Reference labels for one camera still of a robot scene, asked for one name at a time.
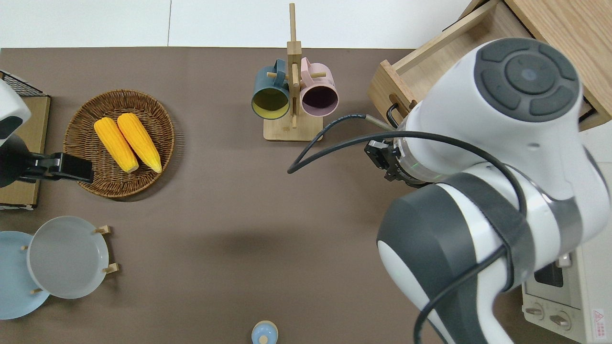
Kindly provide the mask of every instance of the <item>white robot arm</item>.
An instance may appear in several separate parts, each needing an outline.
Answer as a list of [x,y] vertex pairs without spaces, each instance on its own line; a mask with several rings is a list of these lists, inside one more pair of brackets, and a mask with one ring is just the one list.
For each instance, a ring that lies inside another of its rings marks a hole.
[[560,52],[532,39],[502,39],[458,61],[398,128],[456,138],[504,162],[525,193],[522,230],[499,233],[522,215],[508,180],[480,157],[416,138],[383,143],[401,174],[435,183],[396,200],[377,240],[387,271],[418,308],[498,247],[510,252],[431,313],[447,343],[510,344],[493,317],[496,295],[605,226],[610,199],[578,137],[581,101],[578,74]]
[[61,152],[44,155],[28,150],[14,133],[31,116],[19,95],[0,80],[0,187],[38,179],[91,183],[94,180],[91,162]]

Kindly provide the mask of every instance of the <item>oven window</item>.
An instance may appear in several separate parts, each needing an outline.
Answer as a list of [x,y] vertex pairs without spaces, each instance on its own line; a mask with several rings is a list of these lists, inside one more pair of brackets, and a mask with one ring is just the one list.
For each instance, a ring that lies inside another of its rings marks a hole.
[[563,270],[554,262],[539,269],[534,274],[535,281],[561,288],[563,286]]

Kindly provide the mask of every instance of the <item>woven tray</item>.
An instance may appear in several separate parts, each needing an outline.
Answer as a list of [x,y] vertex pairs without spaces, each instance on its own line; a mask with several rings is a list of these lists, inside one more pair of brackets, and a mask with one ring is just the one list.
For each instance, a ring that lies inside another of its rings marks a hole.
[[142,122],[151,136],[166,170],[174,150],[174,126],[163,105],[142,92],[118,89],[100,94],[76,112],[64,135],[64,152],[91,161],[94,182],[79,182],[85,190],[107,198],[135,195],[151,186],[162,173],[156,173],[138,159],[139,167],[123,172],[110,156],[94,131],[94,123],[102,117],[116,119],[131,112]]

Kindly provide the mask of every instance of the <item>yellow corn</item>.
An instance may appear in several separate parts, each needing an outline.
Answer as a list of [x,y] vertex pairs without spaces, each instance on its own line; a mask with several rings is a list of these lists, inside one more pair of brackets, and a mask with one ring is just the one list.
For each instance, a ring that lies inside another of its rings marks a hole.
[[100,141],[106,147],[106,150],[111,154],[119,167],[125,172],[133,172],[138,168],[138,162],[134,153],[128,146],[127,142],[117,124],[110,117],[103,117],[94,123],[95,133],[98,134]]
[[133,113],[124,113],[117,118],[119,130],[130,144],[136,155],[155,172],[162,172],[162,162],[159,153],[143,124]]

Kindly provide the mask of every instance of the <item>brown tablecloth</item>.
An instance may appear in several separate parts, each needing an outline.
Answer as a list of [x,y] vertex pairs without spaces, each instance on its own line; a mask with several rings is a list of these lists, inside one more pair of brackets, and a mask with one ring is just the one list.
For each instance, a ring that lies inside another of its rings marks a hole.
[[[286,173],[305,143],[264,140],[250,108],[256,71],[285,53],[2,49],[0,69],[53,97],[45,152],[62,151],[66,126],[84,102],[119,88],[162,102],[177,140],[160,180],[126,201],[70,181],[44,182],[37,209],[0,212],[0,230],[31,234],[60,215],[108,224],[111,261],[122,268],[86,297],[51,296],[28,316],[0,321],[0,343],[250,343],[260,320],[276,323],[285,344],[411,341],[417,309],[387,275],[375,245],[388,205],[411,189],[387,182],[363,145]],[[366,95],[375,69],[407,53],[304,49],[330,67],[337,84],[340,106],[325,123],[375,114]],[[349,121],[315,151],[377,131]],[[518,295],[498,312],[511,318],[510,329],[519,325],[511,331],[517,343],[525,326],[548,335],[521,318]],[[425,332],[426,343],[441,343],[430,326]]]

